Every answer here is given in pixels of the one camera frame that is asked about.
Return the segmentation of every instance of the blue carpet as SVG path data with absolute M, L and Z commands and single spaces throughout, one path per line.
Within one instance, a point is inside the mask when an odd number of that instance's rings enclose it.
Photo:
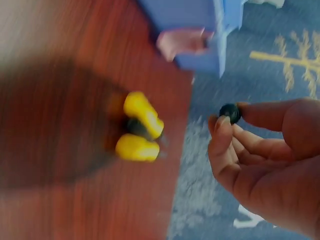
M 248 212 L 214 180 L 207 157 L 207 118 L 225 103 L 317 97 L 320 1 L 286 0 L 281 9 L 246 3 L 241 30 L 228 36 L 226 59 L 222 79 L 204 73 L 195 75 L 167 238 L 306 239 Z M 243 121 L 240 125 L 265 138 L 282 137 Z

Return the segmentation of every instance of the small black object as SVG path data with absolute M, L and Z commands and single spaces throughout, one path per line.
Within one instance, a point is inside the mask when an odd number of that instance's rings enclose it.
M 230 123 L 236 124 L 241 118 L 241 111 L 236 104 L 228 103 L 220 109 L 219 117 L 221 116 L 230 117 Z
M 126 129 L 130 134 L 143 137 L 148 141 L 153 140 L 147 128 L 137 118 L 129 118 L 129 120 L 126 123 Z

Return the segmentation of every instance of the wood grain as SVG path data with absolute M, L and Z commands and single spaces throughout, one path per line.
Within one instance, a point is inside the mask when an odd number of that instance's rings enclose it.
M 133 0 L 0 1 L 0 239 L 164 240 L 191 96 Z M 168 157 L 110 151 L 143 91 Z

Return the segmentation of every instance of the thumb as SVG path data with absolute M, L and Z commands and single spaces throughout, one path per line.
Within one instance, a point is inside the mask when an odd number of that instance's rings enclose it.
M 214 118 L 209 120 L 209 131 L 212 137 L 210 142 L 210 155 L 220 155 L 227 151 L 233 138 L 233 129 L 230 124 L 230 117 L 221 116 L 218 118 L 215 124 Z
M 233 192 L 240 166 L 235 151 L 230 148 L 233 129 L 228 116 L 221 116 L 210 130 L 212 140 L 208 146 L 208 156 L 215 179 L 229 192 Z

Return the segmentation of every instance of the yellow object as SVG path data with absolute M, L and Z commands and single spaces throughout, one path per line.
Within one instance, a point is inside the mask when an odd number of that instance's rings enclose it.
M 124 113 L 130 118 L 137 118 L 147 129 L 153 139 L 161 136 L 165 124 L 158 118 L 156 110 L 146 96 L 139 91 L 131 92 L 123 105 Z
M 159 155 L 160 147 L 141 136 L 123 135 L 115 146 L 116 154 L 128 161 L 153 162 Z

